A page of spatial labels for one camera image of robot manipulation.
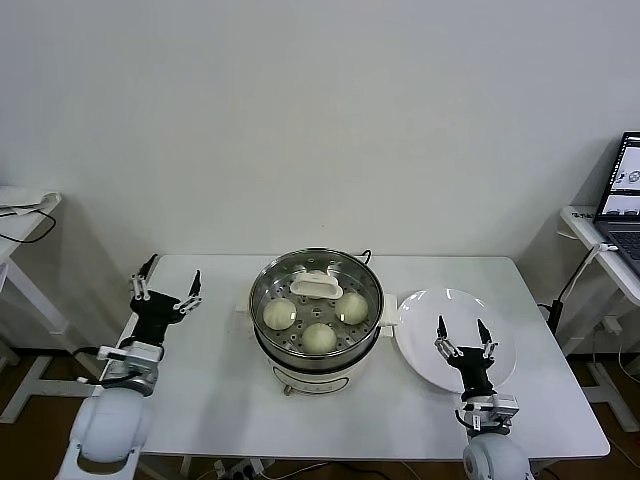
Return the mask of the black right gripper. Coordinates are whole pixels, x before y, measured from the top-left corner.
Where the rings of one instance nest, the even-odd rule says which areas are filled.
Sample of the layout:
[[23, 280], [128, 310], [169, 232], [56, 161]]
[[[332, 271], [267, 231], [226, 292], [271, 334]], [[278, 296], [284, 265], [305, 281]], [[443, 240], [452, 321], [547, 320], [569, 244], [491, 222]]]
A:
[[458, 348], [448, 338], [443, 316], [438, 316], [434, 345], [443, 358], [448, 358], [448, 365], [459, 371], [464, 387], [462, 399], [495, 394], [487, 370], [494, 364], [494, 351], [499, 343], [492, 339], [490, 330], [481, 319], [477, 320], [477, 325], [483, 350], [477, 347]]

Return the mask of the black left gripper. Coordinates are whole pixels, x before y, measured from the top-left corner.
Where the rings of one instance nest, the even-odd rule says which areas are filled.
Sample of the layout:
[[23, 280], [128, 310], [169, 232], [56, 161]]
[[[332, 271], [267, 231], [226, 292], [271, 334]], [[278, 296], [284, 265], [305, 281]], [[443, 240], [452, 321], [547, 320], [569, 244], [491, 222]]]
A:
[[131, 336], [136, 341], [160, 346], [164, 343], [168, 326], [181, 322], [182, 314], [193, 311], [202, 302], [201, 271], [196, 271], [188, 297], [180, 301], [163, 293], [149, 292], [147, 277], [156, 258], [157, 254], [153, 254], [130, 277], [130, 292], [133, 298], [130, 308], [137, 315]]

